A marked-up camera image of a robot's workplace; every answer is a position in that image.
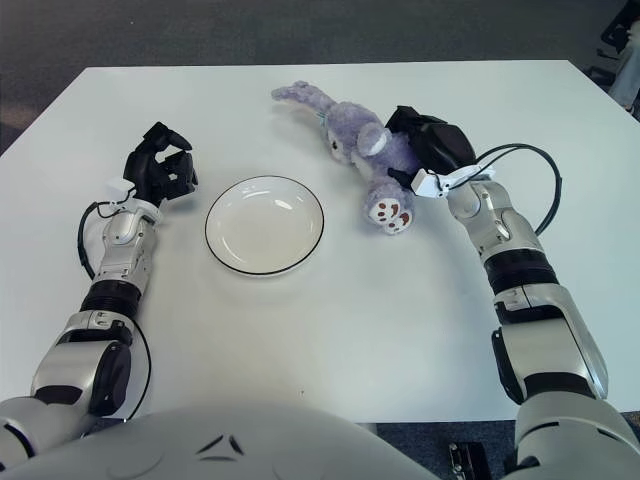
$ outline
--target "black device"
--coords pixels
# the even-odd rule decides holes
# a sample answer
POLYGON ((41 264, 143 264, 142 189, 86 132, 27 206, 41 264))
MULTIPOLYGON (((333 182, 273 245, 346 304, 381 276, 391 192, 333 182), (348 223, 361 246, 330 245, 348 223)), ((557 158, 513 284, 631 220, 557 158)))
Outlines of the black device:
POLYGON ((386 127, 392 133, 409 136, 409 146, 425 170, 448 175, 477 162, 473 147, 460 128, 437 117, 420 115, 413 107, 398 106, 386 127))
POLYGON ((180 134, 157 122, 144 134, 144 140, 129 154, 123 177, 136 186, 134 198, 152 203, 156 207, 163 199, 171 200, 195 190, 198 177, 193 170, 193 159, 188 150, 191 144, 180 134), (158 162, 156 154, 170 145, 180 149, 158 162))

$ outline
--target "black cable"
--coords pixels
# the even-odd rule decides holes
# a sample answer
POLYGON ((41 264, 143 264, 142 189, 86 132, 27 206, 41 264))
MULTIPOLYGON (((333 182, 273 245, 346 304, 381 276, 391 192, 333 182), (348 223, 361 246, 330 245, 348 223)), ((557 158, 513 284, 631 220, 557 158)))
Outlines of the black cable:
POLYGON ((89 257, 87 256, 87 250, 84 248, 84 225, 87 222, 87 218, 91 215, 96 208, 100 208, 100 205, 109 205, 109 202, 93 202, 87 207, 80 218, 80 225, 78 225, 78 238, 76 246, 78 247, 78 257, 80 257, 80 265, 87 271, 89 278, 93 280, 96 276, 91 264, 89 263, 89 257))
POLYGON ((533 145, 528 145, 526 143, 508 143, 506 145, 500 145, 499 147, 494 147, 490 150, 487 150, 482 155, 480 155, 477 161, 480 162, 484 160, 486 157, 488 157, 489 155, 491 155, 492 153, 499 152, 501 150, 507 150, 507 151, 493 158, 476 173, 471 175, 469 178, 465 179, 463 182, 460 182, 457 185, 454 185, 453 187, 451 187, 450 190, 461 187, 462 185, 464 185, 465 183, 469 182, 473 178, 480 175, 484 170, 486 170, 495 162, 497 162, 502 157, 504 157, 505 155, 508 155, 511 152, 514 152, 516 150, 531 150, 533 152, 536 152, 538 155, 540 155, 542 158, 546 160, 546 162, 549 164, 549 166, 553 170, 553 175, 555 177, 555 190, 553 194, 553 202, 549 207, 549 211, 547 212, 545 217, 542 219, 542 222, 540 222, 540 225, 538 225, 538 228, 536 228, 536 235, 540 235, 551 224, 554 217, 556 216, 556 213, 558 213, 558 208, 560 207, 560 197, 562 194, 562 177, 560 176, 560 170, 558 170, 558 166, 556 165, 556 162, 553 160, 553 158, 551 158, 551 155, 549 155, 547 152, 545 152, 544 150, 538 147, 534 147, 533 145))
POLYGON ((151 350, 149 349, 149 344, 147 343, 147 337, 144 336, 144 332, 142 331, 142 328, 140 328, 140 325, 138 325, 138 322, 136 322, 133 318, 131 319, 131 321, 133 322, 133 325, 138 330, 138 333, 140 334, 140 338, 142 338, 142 343, 144 343, 145 352, 147 353, 147 380, 144 383, 144 389, 142 390, 142 394, 140 395, 140 400, 138 400, 138 403, 136 404, 136 407, 133 409, 131 414, 125 419, 125 422, 128 422, 129 420, 131 420, 133 416, 138 412, 138 409, 142 405, 142 402, 145 396, 147 395, 147 390, 149 389, 149 382, 151 381, 151 350))

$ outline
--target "white cable clip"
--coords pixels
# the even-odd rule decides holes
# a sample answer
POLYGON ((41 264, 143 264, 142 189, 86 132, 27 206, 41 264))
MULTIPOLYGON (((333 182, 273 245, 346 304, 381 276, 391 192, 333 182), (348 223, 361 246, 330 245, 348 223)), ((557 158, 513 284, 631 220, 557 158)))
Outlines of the white cable clip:
MULTIPOLYGON (((419 197, 443 198, 449 194, 452 188, 476 175, 482 168, 484 168, 483 165, 468 165, 451 172, 449 175, 438 175, 421 168, 411 181, 411 189, 419 197)), ((488 167, 482 171, 482 174, 493 178, 495 170, 493 167, 488 167)))

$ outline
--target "floor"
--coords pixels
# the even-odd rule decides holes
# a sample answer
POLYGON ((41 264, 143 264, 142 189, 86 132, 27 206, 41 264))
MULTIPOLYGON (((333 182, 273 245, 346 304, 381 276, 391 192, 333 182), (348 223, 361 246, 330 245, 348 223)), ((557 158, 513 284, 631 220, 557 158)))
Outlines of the floor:
MULTIPOLYGON (((611 68, 595 49, 624 2, 0 0, 0 153, 89 66, 569 59, 611 68)), ((378 432, 443 478, 453 478, 451 441, 482 441, 494 478, 513 448, 513 422, 378 432)))

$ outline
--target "purple stuffed bunny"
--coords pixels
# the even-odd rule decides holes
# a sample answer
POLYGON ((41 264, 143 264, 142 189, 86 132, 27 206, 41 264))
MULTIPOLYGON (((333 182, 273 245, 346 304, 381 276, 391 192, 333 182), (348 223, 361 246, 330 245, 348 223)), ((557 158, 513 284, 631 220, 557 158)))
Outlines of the purple stuffed bunny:
POLYGON ((288 100, 311 108, 322 119, 333 158, 354 164, 369 184, 366 217, 385 233, 395 235, 413 221, 413 193, 387 175, 389 168, 416 172, 420 168, 405 134, 392 134, 380 119, 361 105, 336 103, 307 82, 271 92, 274 100, 288 100))

